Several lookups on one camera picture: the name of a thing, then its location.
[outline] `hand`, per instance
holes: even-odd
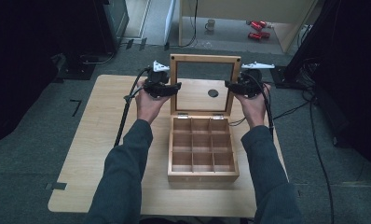
[[[264,93],[268,97],[269,85],[265,85]],[[247,98],[244,95],[235,94],[235,97],[240,101],[241,109],[243,110],[244,117],[249,123],[250,130],[258,125],[264,125],[265,118],[265,100],[262,93],[258,94],[255,98]]]
[[[144,81],[137,83],[137,86],[143,86]],[[139,91],[139,94],[136,96],[137,104],[137,119],[144,119],[149,124],[158,116],[159,110],[163,104],[169,99],[169,96],[154,98],[150,96],[143,89]]]

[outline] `wooden box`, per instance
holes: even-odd
[[[196,71],[206,74],[192,78]],[[234,95],[225,87],[239,71],[238,56],[171,55],[171,84],[182,82],[182,89],[171,98],[169,181],[233,182],[239,177],[229,125]]]

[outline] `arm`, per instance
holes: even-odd
[[[302,223],[296,205],[294,186],[287,181],[269,129],[264,126],[265,104],[262,94],[254,99],[236,95],[250,131],[241,141],[247,152],[257,211],[255,223]]]
[[[139,223],[142,204],[142,178],[148,149],[153,141],[150,124],[169,97],[153,99],[144,90],[136,96],[137,120],[104,162],[101,182],[96,189],[85,223]]]

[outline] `gray carpet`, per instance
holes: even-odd
[[[170,53],[240,55],[244,63],[259,61],[287,65],[291,56],[219,51],[122,47],[108,63],[97,65],[90,81],[51,83],[24,116],[18,128],[0,141],[0,223],[80,223],[84,214],[51,213],[47,183],[61,171],[77,125],[98,75],[136,76],[154,60],[169,64]],[[263,79],[270,81],[268,70]],[[301,91],[272,89],[272,113],[301,105]],[[82,104],[73,117],[77,103]],[[323,163],[331,181],[336,223],[371,223],[371,165],[351,148],[332,146],[332,134],[317,105],[312,107]],[[330,206],[321,165],[313,144],[309,106],[277,119],[276,131],[305,223],[329,223]]]

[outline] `round hole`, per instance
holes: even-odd
[[[217,90],[209,90],[208,94],[210,97],[214,98],[218,96],[218,91]]]

